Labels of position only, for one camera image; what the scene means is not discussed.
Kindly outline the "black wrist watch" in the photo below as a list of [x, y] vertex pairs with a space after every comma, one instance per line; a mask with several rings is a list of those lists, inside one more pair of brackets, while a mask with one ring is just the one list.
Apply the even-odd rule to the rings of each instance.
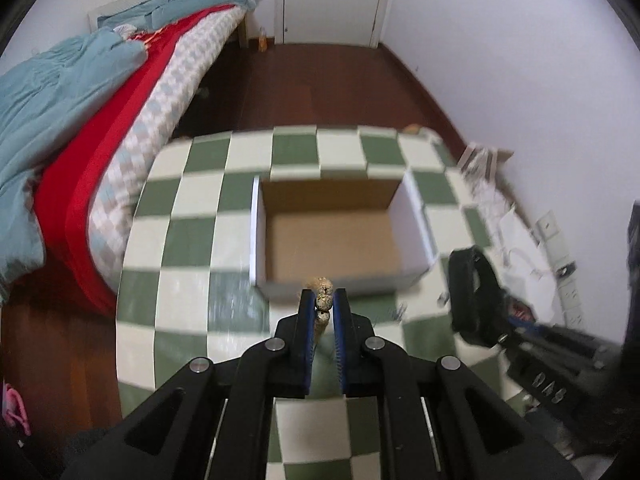
[[510, 333], [506, 291], [479, 247], [450, 254], [447, 283], [451, 328], [467, 344], [492, 348]]

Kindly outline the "white patterned bag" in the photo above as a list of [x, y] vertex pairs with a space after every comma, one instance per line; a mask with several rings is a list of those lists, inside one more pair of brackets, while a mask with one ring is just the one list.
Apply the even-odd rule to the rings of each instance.
[[472, 143], [460, 157], [458, 169], [485, 223], [500, 282], [532, 309], [537, 321], [550, 323], [555, 317], [553, 271], [514, 200], [500, 188], [499, 169], [510, 157], [507, 151]]

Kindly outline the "white cardboard box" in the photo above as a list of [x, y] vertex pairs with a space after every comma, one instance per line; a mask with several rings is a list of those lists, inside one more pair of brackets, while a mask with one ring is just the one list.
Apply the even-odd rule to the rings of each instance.
[[250, 282], [268, 300], [292, 300], [314, 278], [355, 296], [401, 292], [435, 262], [409, 171], [252, 184]]

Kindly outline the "pink slipper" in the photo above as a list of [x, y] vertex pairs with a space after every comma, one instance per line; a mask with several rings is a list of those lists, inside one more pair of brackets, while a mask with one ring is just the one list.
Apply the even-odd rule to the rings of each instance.
[[6, 426], [17, 430], [24, 437], [29, 437], [30, 431], [25, 404], [20, 393], [6, 382], [2, 386], [1, 416]]

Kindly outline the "red bed sheet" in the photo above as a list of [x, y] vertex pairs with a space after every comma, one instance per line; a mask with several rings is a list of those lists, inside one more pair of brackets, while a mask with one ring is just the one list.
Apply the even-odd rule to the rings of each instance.
[[111, 318], [134, 205], [155, 156], [244, 20], [221, 4], [131, 42], [146, 59], [55, 159], [35, 190], [46, 260], [34, 278], [46, 304]]

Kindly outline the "white door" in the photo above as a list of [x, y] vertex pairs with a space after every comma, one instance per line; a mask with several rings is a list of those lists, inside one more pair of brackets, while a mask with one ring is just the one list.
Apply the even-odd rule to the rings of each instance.
[[274, 0], [278, 44], [375, 48], [388, 0]]

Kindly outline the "orange drink bottle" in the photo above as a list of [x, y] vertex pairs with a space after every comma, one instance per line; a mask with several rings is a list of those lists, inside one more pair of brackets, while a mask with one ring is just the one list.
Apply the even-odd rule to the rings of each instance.
[[268, 37], [266, 34], [266, 30], [262, 27], [261, 29], [259, 29], [258, 51], [264, 53], [267, 50], [268, 50]]

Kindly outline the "white wall power strip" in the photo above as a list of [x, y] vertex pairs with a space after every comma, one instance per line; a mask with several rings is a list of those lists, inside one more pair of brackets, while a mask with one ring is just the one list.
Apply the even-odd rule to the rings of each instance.
[[585, 330], [582, 300], [576, 280], [577, 263], [570, 255], [564, 234], [552, 210], [547, 211], [535, 222], [535, 231], [554, 278], [554, 304], [560, 309], [563, 324], [572, 330]]

